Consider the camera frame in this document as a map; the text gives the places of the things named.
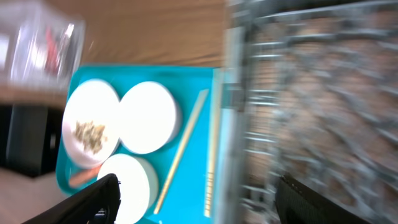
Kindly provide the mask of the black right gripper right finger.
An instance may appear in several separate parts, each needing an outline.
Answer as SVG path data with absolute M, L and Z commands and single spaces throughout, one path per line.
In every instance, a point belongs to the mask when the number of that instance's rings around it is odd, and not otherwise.
M 283 224 L 369 224 L 290 174 L 279 177 L 275 208 Z

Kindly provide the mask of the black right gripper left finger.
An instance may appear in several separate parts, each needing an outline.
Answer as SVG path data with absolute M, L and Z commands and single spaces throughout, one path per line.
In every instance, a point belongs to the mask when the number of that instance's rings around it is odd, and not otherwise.
M 119 180 L 107 174 L 24 224 L 114 223 L 120 204 Z

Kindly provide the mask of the red snack wrapper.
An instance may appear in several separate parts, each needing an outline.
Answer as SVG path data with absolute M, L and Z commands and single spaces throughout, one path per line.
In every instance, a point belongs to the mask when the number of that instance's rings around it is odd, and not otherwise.
M 45 71 L 54 77 L 60 73 L 60 41 L 61 37 L 51 28 L 45 30 L 45 40 L 47 43 L 47 59 L 45 61 Z

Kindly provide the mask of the pale green bowl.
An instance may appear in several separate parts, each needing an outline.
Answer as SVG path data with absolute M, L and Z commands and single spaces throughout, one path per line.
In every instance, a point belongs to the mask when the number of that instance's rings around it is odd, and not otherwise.
M 120 189 L 116 224 L 137 223 L 157 198 L 159 180 L 153 166 L 143 158 L 115 154 L 101 166 L 97 178 L 115 174 Z

